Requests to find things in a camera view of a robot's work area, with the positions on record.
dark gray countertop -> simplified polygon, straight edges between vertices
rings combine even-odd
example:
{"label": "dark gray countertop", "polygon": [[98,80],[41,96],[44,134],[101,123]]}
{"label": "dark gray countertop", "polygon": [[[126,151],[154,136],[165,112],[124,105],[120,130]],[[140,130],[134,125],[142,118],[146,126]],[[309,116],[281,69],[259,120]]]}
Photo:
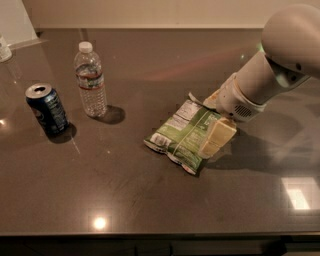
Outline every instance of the dark gray countertop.
{"label": "dark gray countertop", "polygon": [[[143,144],[189,91],[203,100],[253,56],[260,33],[45,30],[42,43],[15,50],[0,64],[0,236],[320,231],[319,81],[240,124],[199,177]],[[112,108],[100,121],[85,115],[76,86],[82,39],[103,63]],[[37,82],[57,89],[73,124],[59,138],[25,102]]]}

water bottle label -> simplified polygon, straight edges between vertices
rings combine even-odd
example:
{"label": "water bottle label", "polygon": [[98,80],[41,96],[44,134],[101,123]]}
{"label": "water bottle label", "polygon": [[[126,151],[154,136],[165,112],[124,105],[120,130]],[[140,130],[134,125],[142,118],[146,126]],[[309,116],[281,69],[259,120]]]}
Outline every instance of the water bottle label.
{"label": "water bottle label", "polygon": [[79,87],[87,90],[97,89],[103,86],[104,76],[102,72],[89,65],[80,66],[77,71],[77,80]]}

white wall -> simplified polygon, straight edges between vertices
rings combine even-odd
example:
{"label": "white wall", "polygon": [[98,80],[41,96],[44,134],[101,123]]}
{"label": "white wall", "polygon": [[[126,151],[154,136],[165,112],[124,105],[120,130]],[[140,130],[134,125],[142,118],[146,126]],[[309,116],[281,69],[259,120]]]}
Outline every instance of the white wall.
{"label": "white wall", "polygon": [[37,38],[21,0],[0,0],[0,33],[9,45]]}
{"label": "white wall", "polygon": [[35,28],[262,28],[279,8],[320,0],[23,0]]}

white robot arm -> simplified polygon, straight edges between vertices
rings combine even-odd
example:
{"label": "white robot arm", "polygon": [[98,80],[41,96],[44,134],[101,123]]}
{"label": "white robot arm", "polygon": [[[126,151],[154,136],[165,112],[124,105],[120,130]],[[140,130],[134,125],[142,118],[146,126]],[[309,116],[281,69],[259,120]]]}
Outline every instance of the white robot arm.
{"label": "white robot arm", "polygon": [[248,122],[268,100],[320,79],[320,10],[290,5],[273,15],[262,33],[258,52],[204,102],[235,122]]}

soda can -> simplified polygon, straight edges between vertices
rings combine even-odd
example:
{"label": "soda can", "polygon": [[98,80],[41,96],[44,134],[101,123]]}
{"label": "soda can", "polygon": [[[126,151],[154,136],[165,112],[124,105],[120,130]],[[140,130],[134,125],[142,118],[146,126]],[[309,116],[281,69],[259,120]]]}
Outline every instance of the soda can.
{"label": "soda can", "polygon": [[30,86],[26,90],[26,100],[48,136],[58,135],[68,128],[69,121],[58,93],[50,84]]}

